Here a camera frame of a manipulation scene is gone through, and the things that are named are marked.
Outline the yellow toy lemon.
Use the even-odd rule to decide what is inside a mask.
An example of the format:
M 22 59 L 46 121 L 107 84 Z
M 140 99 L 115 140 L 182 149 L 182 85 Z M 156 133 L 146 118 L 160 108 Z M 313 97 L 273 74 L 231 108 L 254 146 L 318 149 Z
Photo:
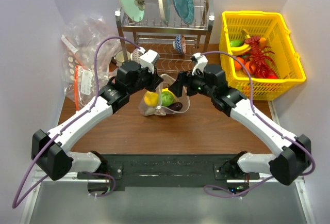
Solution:
M 158 94 L 147 91 L 144 95 L 144 102 L 149 107 L 156 107 L 158 104 Z

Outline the clear zip top bag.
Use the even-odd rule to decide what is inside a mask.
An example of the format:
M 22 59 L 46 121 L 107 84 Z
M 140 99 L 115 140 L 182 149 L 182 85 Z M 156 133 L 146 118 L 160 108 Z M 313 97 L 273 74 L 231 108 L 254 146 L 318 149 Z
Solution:
M 163 78 L 163 82 L 157 87 L 157 90 L 155 91 L 155 93 L 158 94 L 157 106 L 156 107 L 147 106 L 144 102 L 144 96 L 143 96 L 139 104 L 140 114 L 143 116 L 150 116 L 150 115 L 166 116 L 166 115 L 185 113 L 190 108 L 190 99 L 186 95 L 186 89 L 183 88 L 183 95 L 178 98 L 169 90 L 169 86 L 171 86 L 175 82 L 175 79 L 168 74 L 162 74 L 161 77 Z M 168 107 L 162 106 L 161 93 L 163 91 L 168 91 L 173 94 L 173 97 L 175 97 L 174 103 L 181 102 L 183 104 L 183 107 L 180 111 L 172 111 Z

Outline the green toy lime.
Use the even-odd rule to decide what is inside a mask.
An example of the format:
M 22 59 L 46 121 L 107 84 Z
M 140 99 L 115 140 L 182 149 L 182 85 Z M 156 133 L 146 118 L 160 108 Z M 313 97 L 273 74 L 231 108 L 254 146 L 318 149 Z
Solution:
M 161 101 L 162 101 L 162 106 L 168 107 L 174 103 L 175 97 L 173 97 L 172 93 L 168 91 L 163 91 L 161 93 Z

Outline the purple toy eggplant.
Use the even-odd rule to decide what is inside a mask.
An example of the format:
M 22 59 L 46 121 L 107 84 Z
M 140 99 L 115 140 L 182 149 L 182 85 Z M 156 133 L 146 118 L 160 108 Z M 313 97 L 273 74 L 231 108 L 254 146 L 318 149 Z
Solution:
M 180 111 L 183 107 L 183 104 L 181 102 L 175 102 L 168 106 L 168 108 L 172 111 Z

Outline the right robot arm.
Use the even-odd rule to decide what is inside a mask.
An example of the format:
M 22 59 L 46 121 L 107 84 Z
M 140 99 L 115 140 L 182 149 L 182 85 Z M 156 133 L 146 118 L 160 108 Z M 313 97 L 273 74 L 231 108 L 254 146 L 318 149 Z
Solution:
M 280 127 L 242 92 L 228 86 L 220 65 L 210 64 L 202 70 L 196 67 L 192 71 L 180 72 L 169 90 L 177 97 L 184 90 L 188 96 L 199 93 L 209 97 L 217 110 L 248 128 L 271 151 L 270 154 L 242 151 L 220 167 L 222 173 L 235 179 L 251 172 L 265 173 L 284 185 L 290 185 L 297 177 L 309 174 L 308 168 L 315 169 L 310 139 Z

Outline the orange zipper bag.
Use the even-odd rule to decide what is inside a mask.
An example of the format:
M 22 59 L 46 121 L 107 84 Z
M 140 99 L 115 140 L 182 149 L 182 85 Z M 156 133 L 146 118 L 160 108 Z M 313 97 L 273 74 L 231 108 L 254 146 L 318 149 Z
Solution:
M 68 86 L 65 89 L 66 97 L 74 102 L 75 110 L 85 107 L 96 94 L 96 80 L 94 70 L 76 66 L 70 69 Z

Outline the blue patterned bowl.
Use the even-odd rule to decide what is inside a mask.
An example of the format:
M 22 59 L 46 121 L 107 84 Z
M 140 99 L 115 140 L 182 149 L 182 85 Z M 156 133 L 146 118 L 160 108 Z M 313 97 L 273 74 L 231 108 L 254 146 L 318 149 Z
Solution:
M 173 47 L 179 54 L 186 53 L 186 42 L 184 35 L 177 35 L 173 41 Z

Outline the orange toy fruit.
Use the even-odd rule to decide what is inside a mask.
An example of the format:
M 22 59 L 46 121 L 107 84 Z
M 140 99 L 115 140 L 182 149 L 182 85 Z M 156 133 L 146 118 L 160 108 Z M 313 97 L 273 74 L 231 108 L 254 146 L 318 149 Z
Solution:
M 254 63 L 253 61 L 247 61 L 244 66 L 246 68 L 246 70 L 244 68 L 242 68 L 242 71 L 244 74 L 247 75 L 247 73 L 249 73 L 250 75 L 255 75 L 256 63 Z
M 242 69 L 242 66 L 245 65 L 245 61 L 243 58 L 241 57 L 237 57 L 236 59 L 234 59 L 234 68 L 235 71 L 239 71 Z

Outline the yellow toy banana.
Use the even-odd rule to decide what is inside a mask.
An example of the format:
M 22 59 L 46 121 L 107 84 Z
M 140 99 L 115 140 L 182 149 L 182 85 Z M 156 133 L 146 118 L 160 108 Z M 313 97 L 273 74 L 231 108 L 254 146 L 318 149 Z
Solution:
M 238 55 L 242 55 L 242 54 L 250 51 L 251 46 L 249 44 L 245 43 L 245 41 L 244 41 L 243 46 L 240 46 L 240 47 L 231 47 L 230 46 L 230 49 L 231 49 L 231 52 L 232 52 L 233 55 L 238 56 Z

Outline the green toy fruit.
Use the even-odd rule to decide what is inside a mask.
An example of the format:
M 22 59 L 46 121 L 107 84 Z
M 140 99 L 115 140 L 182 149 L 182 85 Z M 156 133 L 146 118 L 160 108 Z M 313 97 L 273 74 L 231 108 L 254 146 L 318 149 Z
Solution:
M 244 41 L 242 40 L 232 40 L 230 41 L 230 46 L 231 47 L 240 47 L 244 45 Z

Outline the red toy lobster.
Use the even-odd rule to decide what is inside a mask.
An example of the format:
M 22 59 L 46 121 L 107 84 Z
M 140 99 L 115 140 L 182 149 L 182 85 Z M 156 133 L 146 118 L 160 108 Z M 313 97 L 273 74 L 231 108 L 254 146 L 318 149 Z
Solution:
M 273 51 L 265 51 L 259 48 L 261 36 L 252 36 L 245 39 L 245 43 L 251 46 L 251 55 L 249 59 L 256 63 L 256 78 L 266 78 L 268 75 L 276 75 L 276 72 L 273 70 L 271 66 L 267 63 L 268 61 L 275 66 L 274 60 L 267 55 L 267 53 L 274 54 Z

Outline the red toy apple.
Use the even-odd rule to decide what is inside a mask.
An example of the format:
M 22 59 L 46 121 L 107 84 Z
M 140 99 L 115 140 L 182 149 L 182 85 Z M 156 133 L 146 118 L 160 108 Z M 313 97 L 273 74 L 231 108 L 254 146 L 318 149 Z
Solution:
M 266 78 L 268 79 L 278 79 L 276 75 L 268 75 Z

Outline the pile of clear bags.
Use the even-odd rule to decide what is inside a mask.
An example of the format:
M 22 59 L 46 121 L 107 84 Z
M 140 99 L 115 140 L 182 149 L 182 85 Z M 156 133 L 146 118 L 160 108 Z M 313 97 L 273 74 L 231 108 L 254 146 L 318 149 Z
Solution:
M 72 19 L 64 28 L 61 42 L 64 48 L 62 65 L 64 80 L 74 82 L 75 68 L 94 71 L 94 55 L 99 44 L 114 36 L 111 27 L 100 14 L 81 14 Z

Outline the yellow plastic basket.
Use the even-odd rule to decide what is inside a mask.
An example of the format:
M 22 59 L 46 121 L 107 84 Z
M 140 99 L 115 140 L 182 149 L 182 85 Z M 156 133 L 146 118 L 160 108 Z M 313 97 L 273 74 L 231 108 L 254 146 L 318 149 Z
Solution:
M 254 100 L 272 101 L 306 81 L 290 30 L 277 12 L 225 11 L 219 49 L 231 87 Z

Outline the aluminium frame rail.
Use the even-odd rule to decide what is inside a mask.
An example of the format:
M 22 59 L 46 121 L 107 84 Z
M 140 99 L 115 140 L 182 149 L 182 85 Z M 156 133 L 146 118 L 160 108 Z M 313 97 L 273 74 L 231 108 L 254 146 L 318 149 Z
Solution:
M 246 128 L 138 131 L 95 128 L 74 146 L 109 161 L 105 178 L 70 173 L 29 195 L 22 223 L 313 223 L 303 181 L 231 177 L 222 164 L 268 149 Z

